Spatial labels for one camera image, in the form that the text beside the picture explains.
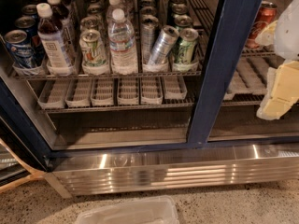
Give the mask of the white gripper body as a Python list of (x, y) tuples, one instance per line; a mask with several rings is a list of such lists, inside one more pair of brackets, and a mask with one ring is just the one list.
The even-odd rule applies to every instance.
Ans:
[(278, 19), (274, 51), (286, 60), (299, 59), (299, 0), (292, 0)]

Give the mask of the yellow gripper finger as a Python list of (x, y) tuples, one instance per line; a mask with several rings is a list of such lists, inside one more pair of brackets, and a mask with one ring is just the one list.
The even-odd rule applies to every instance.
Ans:
[(277, 69), (267, 72), (267, 94), (256, 116), (260, 119), (280, 119), (299, 100), (299, 62), (286, 60)]
[(277, 21), (273, 21), (262, 29), (255, 38), (255, 42), (261, 46), (269, 46), (274, 43), (274, 33), (277, 27)]

